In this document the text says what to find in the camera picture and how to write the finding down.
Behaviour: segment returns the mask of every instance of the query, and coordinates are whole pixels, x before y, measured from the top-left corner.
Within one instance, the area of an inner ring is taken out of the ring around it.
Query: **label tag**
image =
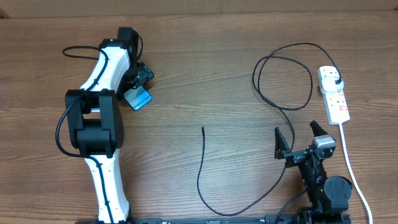
[[[152,96],[142,86],[138,87],[136,90],[131,89],[125,92],[124,98],[134,111],[139,111],[152,101]]]

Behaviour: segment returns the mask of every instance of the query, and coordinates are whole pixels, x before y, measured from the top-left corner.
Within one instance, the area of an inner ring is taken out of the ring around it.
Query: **electrical socket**
[[[319,87],[323,94],[343,90],[344,82],[336,84],[340,78],[337,69],[333,66],[322,66],[318,69]]]
[[[346,98],[343,90],[322,94],[329,124],[344,123],[349,120]]]

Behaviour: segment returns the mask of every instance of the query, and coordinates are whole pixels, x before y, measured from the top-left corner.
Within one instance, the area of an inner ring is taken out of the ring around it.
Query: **black cable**
[[[275,224],[278,224],[278,222],[280,221],[279,218],[282,215],[282,213],[286,210],[286,208],[293,202],[295,202],[297,199],[299,199],[303,194],[305,194],[307,192],[307,190],[305,189],[303,192],[299,193],[298,195],[296,195],[294,198],[290,199],[290,201],[288,201],[279,211],[278,215],[276,216],[275,219]]]
[[[137,60],[139,60],[141,58],[142,50],[144,49],[144,41],[142,41],[142,37],[139,35],[138,38],[141,40],[141,49],[140,49],[139,54],[137,56]]]
[[[282,173],[280,174],[280,177],[279,177],[279,179],[277,180],[277,182],[276,182],[276,183],[275,183],[263,196],[261,196],[259,199],[257,199],[255,202],[253,202],[252,204],[250,204],[250,205],[247,206],[246,208],[242,209],[242,210],[239,211],[239,212],[235,212],[235,213],[232,213],[232,214],[225,214],[225,213],[217,212],[216,210],[212,209],[212,208],[205,202],[205,199],[203,199],[203,197],[201,196],[200,189],[199,189],[199,177],[200,177],[201,168],[202,168],[202,166],[203,166],[203,158],[204,158],[204,156],[205,156],[205,142],[206,142],[205,140],[206,140],[206,139],[205,139],[205,128],[204,128],[204,127],[201,127],[201,134],[202,134],[202,136],[203,136],[203,150],[202,150],[202,154],[201,154],[200,168],[199,168],[199,173],[198,173],[198,178],[197,178],[197,189],[198,189],[198,194],[199,194],[199,197],[200,197],[201,201],[206,205],[206,207],[208,207],[212,212],[216,213],[217,215],[222,215],[222,216],[235,216],[235,215],[239,215],[240,213],[246,211],[247,209],[249,209],[249,208],[252,207],[253,205],[257,204],[257,203],[258,203],[259,201],[261,201],[264,197],[266,197],[266,196],[276,187],[276,185],[279,184],[280,180],[282,179],[282,177],[283,177],[283,175],[284,175],[284,173],[285,173],[285,170],[286,170],[285,167],[284,167],[284,169],[282,170]]]
[[[89,56],[81,56],[81,55],[70,55],[70,54],[67,54],[66,51],[67,51],[67,50],[71,50],[71,49],[93,49],[93,50],[97,50],[97,51],[103,53],[103,51],[102,51],[100,48],[98,48],[98,47],[92,47],[92,46],[70,46],[70,47],[65,47],[65,48],[62,50],[62,54],[63,54],[64,56],[72,57],[72,58],[83,58],[83,59],[98,60],[98,57],[89,57]]]
[[[306,107],[306,106],[308,105],[308,103],[309,103],[310,100],[311,100],[312,91],[313,91],[312,74],[311,74],[310,69],[309,69],[307,66],[305,66],[303,63],[299,62],[298,60],[292,59],[292,58],[288,58],[288,57],[274,56],[274,54],[275,54],[277,51],[281,50],[281,49],[284,49],[284,48],[287,48],[287,47],[291,47],[291,46],[295,46],[295,45],[312,45],[312,46],[316,46],[316,47],[318,47],[320,50],[322,50],[322,51],[326,54],[326,56],[330,59],[330,61],[332,62],[332,64],[335,66],[335,68],[337,69],[337,72],[338,72],[340,78],[339,78],[339,80],[336,81],[336,84],[339,84],[339,83],[341,82],[341,74],[340,74],[340,71],[338,70],[338,67],[337,67],[336,63],[333,61],[333,59],[330,57],[330,55],[328,54],[328,52],[327,52],[325,49],[323,49],[323,48],[320,47],[319,45],[313,44],[313,43],[297,43],[297,44],[290,44],[290,45],[286,45],[286,46],[280,47],[280,48],[274,50],[270,55],[261,58],[261,59],[257,62],[256,66],[254,67],[253,75],[252,75],[252,84],[253,84],[253,87],[254,87],[254,89],[257,91],[257,93],[260,95],[260,97],[261,97],[266,103],[268,103],[269,105],[271,105],[271,106],[277,108],[277,109],[284,115],[284,117],[286,118],[286,120],[287,120],[287,122],[288,122],[288,124],[289,124],[289,126],[290,126],[290,130],[292,131],[292,145],[291,145],[291,147],[290,147],[291,150],[292,150],[293,147],[294,147],[294,142],[295,142],[295,131],[294,131],[294,127],[293,127],[292,122],[290,122],[290,119],[287,117],[287,115],[285,114],[284,110],[290,110],[290,111],[300,110],[300,109],[302,109],[302,108],[304,108],[304,107]],[[261,77],[262,69],[264,68],[265,64],[267,63],[267,61],[268,61],[270,58],[279,58],[279,59],[289,60],[289,61],[291,61],[291,62],[295,62],[295,63],[301,65],[303,68],[305,68],[305,69],[307,70],[308,74],[310,75],[310,94],[309,94],[309,96],[308,96],[308,100],[304,103],[304,105],[299,106],[298,108],[286,108],[286,107],[278,106],[278,105],[276,105],[273,101],[271,101],[270,99],[266,98],[266,97],[262,94],[261,89],[260,89],[260,77]],[[258,67],[258,65],[260,64],[260,62],[263,61],[264,59],[265,59],[265,61],[263,62],[262,66],[261,66],[261,69],[260,69],[260,71],[259,71],[259,76],[258,76],[258,81],[257,81],[257,86],[256,86],[256,83],[255,83],[255,81],[254,81],[254,77],[255,77],[255,74],[256,74],[256,70],[257,70],[257,67]],[[276,183],[275,183],[275,184],[274,184],[262,197],[260,197],[258,200],[256,200],[255,202],[253,202],[252,204],[250,204],[249,206],[247,206],[247,207],[244,208],[243,210],[241,210],[241,211],[239,211],[239,212],[236,212],[236,213],[232,213],[232,214],[225,214],[225,213],[217,212],[216,210],[212,209],[212,208],[205,202],[205,200],[204,200],[203,197],[201,196],[201,193],[200,193],[200,190],[199,190],[199,177],[200,177],[201,168],[202,168],[202,166],[203,166],[203,158],[204,158],[204,155],[205,155],[205,129],[204,129],[204,127],[202,127],[202,135],[203,135],[203,152],[202,152],[202,157],[201,157],[201,162],[200,162],[200,168],[199,168],[199,173],[198,173],[198,178],[197,178],[197,189],[198,189],[198,193],[199,193],[199,197],[200,197],[201,201],[202,201],[202,202],[206,205],[206,207],[208,207],[212,212],[214,212],[214,213],[216,213],[216,214],[218,214],[218,215],[222,215],[222,216],[234,216],[234,215],[239,215],[240,213],[246,211],[247,209],[249,209],[250,207],[252,207],[252,206],[255,205],[256,203],[258,203],[258,202],[259,202],[261,199],[263,199],[265,196],[267,196],[267,195],[276,187],[276,185],[280,182],[280,180],[281,180],[281,178],[282,178],[282,176],[283,176],[283,174],[284,174],[284,172],[285,172],[286,167],[284,167],[284,169],[283,169],[283,171],[282,171],[282,173],[281,173],[281,175],[280,175],[278,181],[277,181],[277,182],[276,182]]]

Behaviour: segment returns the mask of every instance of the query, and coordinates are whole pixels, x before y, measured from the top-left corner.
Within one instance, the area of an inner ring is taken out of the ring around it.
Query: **white power strip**
[[[322,66],[318,70],[319,87],[322,92],[323,101],[325,102],[326,115],[328,116],[329,124],[338,124],[341,134],[341,143],[343,145],[344,157],[346,159],[347,168],[351,179],[354,183],[356,191],[362,199],[364,206],[369,217],[369,224],[373,224],[371,209],[359,189],[358,183],[356,182],[354,172],[349,163],[346,141],[343,132],[343,123],[349,120],[349,113],[346,98],[343,92],[344,83],[341,82],[339,85],[335,84],[335,80],[338,79],[338,72],[335,67]]]

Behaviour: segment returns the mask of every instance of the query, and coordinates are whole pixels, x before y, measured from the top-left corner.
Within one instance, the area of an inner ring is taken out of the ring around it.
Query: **wood grain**
[[[0,0],[11,18],[393,10],[398,0]]]
[[[252,70],[278,47],[314,42],[329,51],[343,74],[349,155],[375,223],[395,223],[397,23],[394,11],[0,20],[0,223],[96,217],[86,164],[61,154],[54,141],[66,91],[78,88],[95,62],[66,58],[61,51],[98,45],[116,37],[119,26],[131,26],[144,38],[142,60],[155,73],[152,103],[137,113],[120,103],[126,128],[121,173],[134,217],[218,217],[196,190],[202,125],[207,150],[200,186],[208,203],[231,213],[262,195],[283,167],[273,158],[273,130],[280,126],[288,141],[292,135],[282,115],[255,94]],[[317,88],[317,68],[330,62],[308,46],[279,55],[296,58],[315,76],[308,106],[287,112],[296,130],[295,149],[310,143],[308,124],[317,120],[339,141],[325,161],[328,175],[349,178],[338,128],[328,125]],[[302,105],[309,94],[308,73],[294,63],[270,60],[262,78],[264,94],[280,105]],[[75,151],[66,125],[61,139]],[[240,216],[277,213],[302,188],[298,170],[288,169],[268,197]],[[307,203],[303,197],[287,212]],[[353,223],[366,223],[358,194],[349,204]]]

